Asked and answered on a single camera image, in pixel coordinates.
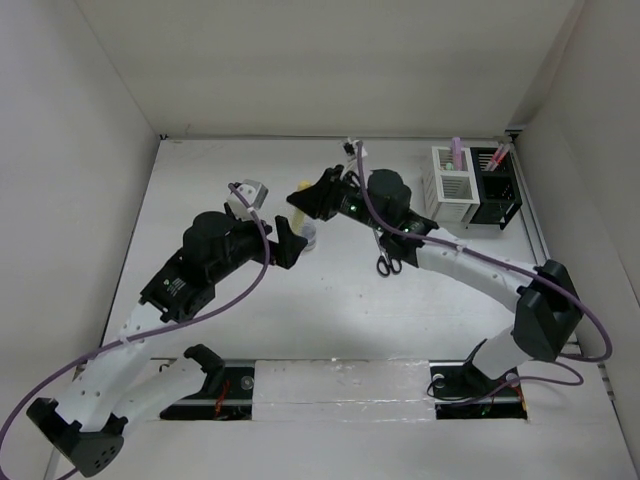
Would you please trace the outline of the purple pink highlighter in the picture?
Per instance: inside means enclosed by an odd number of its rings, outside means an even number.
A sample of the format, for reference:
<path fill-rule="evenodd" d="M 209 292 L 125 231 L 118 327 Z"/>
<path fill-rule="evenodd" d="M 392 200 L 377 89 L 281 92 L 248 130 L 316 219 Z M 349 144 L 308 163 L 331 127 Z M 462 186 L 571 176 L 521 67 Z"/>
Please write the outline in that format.
<path fill-rule="evenodd" d="M 453 137 L 451 140 L 452 163 L 456 171 L 464 170 L 462 141 L 460 137 Z"/>

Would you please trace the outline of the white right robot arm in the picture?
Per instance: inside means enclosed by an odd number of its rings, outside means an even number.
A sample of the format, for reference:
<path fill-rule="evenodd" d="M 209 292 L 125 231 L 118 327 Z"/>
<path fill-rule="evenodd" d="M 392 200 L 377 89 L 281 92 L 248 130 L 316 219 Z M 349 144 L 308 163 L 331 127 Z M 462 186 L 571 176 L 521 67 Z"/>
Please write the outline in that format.
<path fill-rule="evenodd" d="M 343 215 L 377 234 L 383 255 L 400 264 L 450 277 L 500 303 L 514 318 L 482 340 L 455 371 L 473 393 L 483 394 L 508 371 L 528 362 L 554 362 L 583 316 L 566 267 L 499 260 L 470 249 L 411 207 L 411 189 L 393 170 L 369 176 L 326 169 L 311 186 L 286 201 L 313 220 Z"/>

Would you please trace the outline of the yellow highlighter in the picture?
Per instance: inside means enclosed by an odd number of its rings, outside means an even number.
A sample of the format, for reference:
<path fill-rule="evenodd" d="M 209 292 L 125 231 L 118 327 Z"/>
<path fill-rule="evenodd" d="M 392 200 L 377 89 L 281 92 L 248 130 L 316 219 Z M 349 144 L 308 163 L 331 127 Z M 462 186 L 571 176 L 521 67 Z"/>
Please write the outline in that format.
<path fill-rule="evenodd" d="M 310 186 L 311 186 L 311 183 L 309 181 L 301 181 L 298 184 L 296 191 L 297 192 L 303 191 L 309 188 Z M 291 217 L 291 228 L 294 234 L 298 236 L 302 235 L 304 222 L 305 222 L 305 213 L 302 210 L 300 210 L 298 207 L 295 207 Z"/>

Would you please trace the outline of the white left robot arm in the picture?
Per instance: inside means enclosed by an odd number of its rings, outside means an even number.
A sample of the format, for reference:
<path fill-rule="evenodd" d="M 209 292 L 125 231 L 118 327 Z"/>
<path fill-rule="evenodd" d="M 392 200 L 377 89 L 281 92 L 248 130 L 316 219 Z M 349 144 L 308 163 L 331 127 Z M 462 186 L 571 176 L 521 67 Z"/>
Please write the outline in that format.
<path fill-rule="evenodd" d="M 249 261 L 293 267 L 307 241 L 283 216 L 274 225 L 205 212 L 184 232 L 182 246 L 140 293 L 116 337 L 117 347 L 87 362 L 68 389 L 54 399 L 37 398 L 28 418 L 86 478 L 106 469 L 126 436 L 142 420 L 198 393 L 222 387 L 224 360 L 203 344 L 138 386 L 132 383 L 170 333 L 192 321 L 215 297 L 216 285 Z"/>

